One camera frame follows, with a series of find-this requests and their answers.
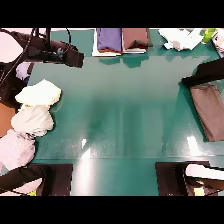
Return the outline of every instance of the blue folded cloth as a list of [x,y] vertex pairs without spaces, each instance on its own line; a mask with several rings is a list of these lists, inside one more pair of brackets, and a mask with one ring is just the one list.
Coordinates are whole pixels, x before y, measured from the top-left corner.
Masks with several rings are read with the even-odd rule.
[[121,28],[97,28],[97,49],[99,51],[122,51]]

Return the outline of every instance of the table surface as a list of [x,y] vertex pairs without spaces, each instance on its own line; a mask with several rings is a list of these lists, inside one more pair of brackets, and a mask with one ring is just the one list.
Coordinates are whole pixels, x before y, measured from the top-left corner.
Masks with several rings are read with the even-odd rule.
[[[224,167],[224,142],[206,142],[190,92],[179,83],[219,58],[212,43],[166,50],[151,30],[147,53],[95,58],[94,31],[71,34],[85,54],[83,68],[37,63],[29,81],[46,79],[63,91],[50,109],[54,129],[37,138],[33,162],[73,163],[71,195],[158,195],[157,161]],[[67,42],[67,32],[52,32],[52,39]]]

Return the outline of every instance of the stack of folded clothes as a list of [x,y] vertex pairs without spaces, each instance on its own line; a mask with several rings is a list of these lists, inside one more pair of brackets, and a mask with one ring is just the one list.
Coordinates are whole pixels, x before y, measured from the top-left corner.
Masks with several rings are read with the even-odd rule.
[[148,28],[97,28],[92,56],[145,53],[152,47]]

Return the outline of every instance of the taupe folded cloth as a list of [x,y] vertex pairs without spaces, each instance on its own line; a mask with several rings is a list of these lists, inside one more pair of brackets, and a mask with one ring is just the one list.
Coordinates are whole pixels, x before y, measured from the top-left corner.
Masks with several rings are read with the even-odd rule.
[[124,48],[148,49],[148,33],[146,28],[122,28]]
[[190,88],[208,141],[224,140],[224,104],[216,85]]

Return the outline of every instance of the green table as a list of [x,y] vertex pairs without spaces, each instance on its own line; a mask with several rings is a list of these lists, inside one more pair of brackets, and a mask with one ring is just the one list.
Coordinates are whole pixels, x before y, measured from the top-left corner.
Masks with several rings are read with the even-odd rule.
[[[94,58],[93,31],[71,34],[86,55],[83,68],[36,64],[29,82],[47,79],[63,90],[50,110],[54,130],[37,139],[33,162],[73,163],[71,195],[158,195],[157,161],[224,167],[224,142],[204,141],[189,90],[179,83],[219,57],[211,43],[166,50],[152,30],[154,48],[146,54]],[[52,39],[67,41],[66,31]]]

